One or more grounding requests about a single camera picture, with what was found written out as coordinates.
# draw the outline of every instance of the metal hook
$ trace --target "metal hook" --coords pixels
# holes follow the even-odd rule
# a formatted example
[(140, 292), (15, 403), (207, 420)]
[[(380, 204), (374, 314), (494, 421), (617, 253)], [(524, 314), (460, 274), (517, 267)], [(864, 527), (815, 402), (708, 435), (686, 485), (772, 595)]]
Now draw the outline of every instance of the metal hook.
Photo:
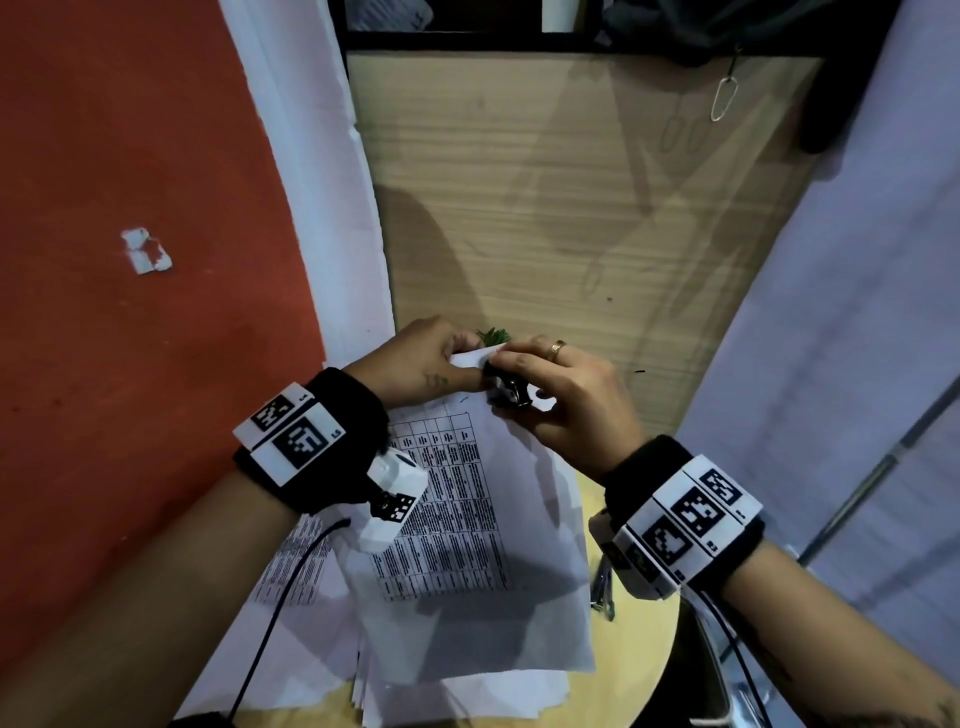
[[(740, 46), (738, 45), (733, 49), (733, 58), (730, 60), (730, 68), (727, 69), (727, 75), (720, 79), (720, 83), (717, 84), (717, 92), (713, 94), (713, 105), (710, 107), (710, 121), (712, 121), (714, 124), (727, 115), (727, 109), (729, 109), (730, 104), (733, 103), (733, 97), (736, 96), (736, 90), (740, 88), (740, 84), (733, 75), (733, 70), (736, 68), (736, 62), (739, 61), (739, 59)], [(725, 85), (732, 87), (730, 97), (727, 99), (727, 103), (724, 104), (723, 108), (718, 111), (717, 106)]]

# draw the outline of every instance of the gold ring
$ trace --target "gold ring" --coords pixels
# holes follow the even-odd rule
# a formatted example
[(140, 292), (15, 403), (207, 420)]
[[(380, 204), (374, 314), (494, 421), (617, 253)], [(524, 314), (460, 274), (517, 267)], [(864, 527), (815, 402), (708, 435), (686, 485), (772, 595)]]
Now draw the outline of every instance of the gold ring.
[(550, 353), (547, 355), (546, 360), (549, 362), (557, 363), (557, 354), (560, 353), (560, 349), (566, 346), (566, 342), (563, 339), (557, 339), (552, 347), (550, 347)]

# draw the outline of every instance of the green leaves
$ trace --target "green leaves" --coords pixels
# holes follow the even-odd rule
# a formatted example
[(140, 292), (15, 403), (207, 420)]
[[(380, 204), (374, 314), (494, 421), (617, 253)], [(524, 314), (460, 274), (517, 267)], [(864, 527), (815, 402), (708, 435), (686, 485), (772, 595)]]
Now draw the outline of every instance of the green leaves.
[(483, 345), (485, 347), (495, 347), (510, 341), (510, 334), (507, 333), (505, 328), (491, 328), (487, 332), (477, 329), (477, 333), (480, 334), (480, 338), (483, 339)]

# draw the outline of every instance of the black cable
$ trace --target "black cable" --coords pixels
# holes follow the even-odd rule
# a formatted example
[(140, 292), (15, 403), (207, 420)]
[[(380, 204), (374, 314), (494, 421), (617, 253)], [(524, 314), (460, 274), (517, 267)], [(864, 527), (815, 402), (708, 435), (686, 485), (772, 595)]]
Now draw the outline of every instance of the black cable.
[(763, 718), (763, 724), (766, 728), (773, 728), (773, 723), (770, 722), (770, 716), (767, 715), (766, 706), (763, 705), (763, 699), (760, 697), (760, 691), (756, 689), (756, 683), (754, 682), (754, 676), (750, 674), (750, 669), (747, 667), (747, 662), (743, 659), (743, 655), (740, 652), (740, 648), (737, 646), (737, 639), (733, 636), (733, 632), (730, 631), (730, 627), (727, 626), (727, 621), (723, 619), (723, 615), (720, 614), (720, 610), (717, 609), (713, 602), (709, 600), (709, 597), (703, 592), (696, 592), (697, 596), (701, 598), (704, 604), (707, 605), (707, 608), (713, 613), (713, 616), (718, 622), (720, 622), (720, 629), (723, 630), (724, 635), (730, 641), (730, 647), (733, 648), (733, 654), (736, 655), (737, 662), (740, 663), (740, 668), (743, 670), (743, 674), (747, 676), (747, 685), (750, 686), (750, 692), (754, 694), (754, 702), (760, 710), (760, 715)]
[(310, 554), (317, 549), (317, 546), (324, 542), (324, 539), (329, 534), (331, 534), (333, 531), (336, 531), (338, 528), (346, 528), (349, 525), (350, 519), (342, 519), (325, 529), (320, 536), (315, 538), (313, 543), (307, 547), (307, 550), (300, 557), (297, 565), (294, 566), (294, 570), (290, 574), (290, 578), (287, 579), (287, 583), (283, 586), (283, 591), (280, 593), (280, 599), (277, 601), (276, 607), (274, 608), (274, 615), (270, 617), (270, 624), (267, 625), (267, 631), (264, 633), (263, 640), (260, 642), (260, 648), (256, 651), (256, 657), (253, 658), (253, 664), (250, 665), (250, 670), (247, 672), (247, 679), (243, 681), (243, 687), (240, 689), (240, 692), (237, 693), (237, 699), (233, 701), (233, 707), (230, 708), (230, 712), (227, 715), (227, 721), (231, 725), (233, 719), (237, 715), (237, 711), (240, 710), (240, 702), (243, 700), (243, 696), (247, 692), (247, 686), (250, 684), (250, 681), (253, 678), (253, 673), (256, 671), (256, 666), (260, 664), (260, 658), (263, 657), (263, 650), (267, 647), (267, 641), (270, 639), (270, 634), (274, 631), (274, 625), (276, 624), (276, 619), (280, 616), (280, 609), (283, 607), (283, 602), (286, 601), (287, 595), (293, 588), (294, 582), (296, 582), (297, 577), (300, 576), (300, 570), (303, 569), (303, 565), (310, 557)]

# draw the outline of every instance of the red wall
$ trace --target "red wall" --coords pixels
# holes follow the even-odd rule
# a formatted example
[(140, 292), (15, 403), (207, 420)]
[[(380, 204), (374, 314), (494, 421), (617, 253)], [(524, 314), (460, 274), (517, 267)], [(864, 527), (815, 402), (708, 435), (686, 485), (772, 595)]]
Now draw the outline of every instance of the red wall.
[[(0, 667), (323, 345), (215, 0), (0, 4)], [(120, 231), (174, 260), (137, 276)]]

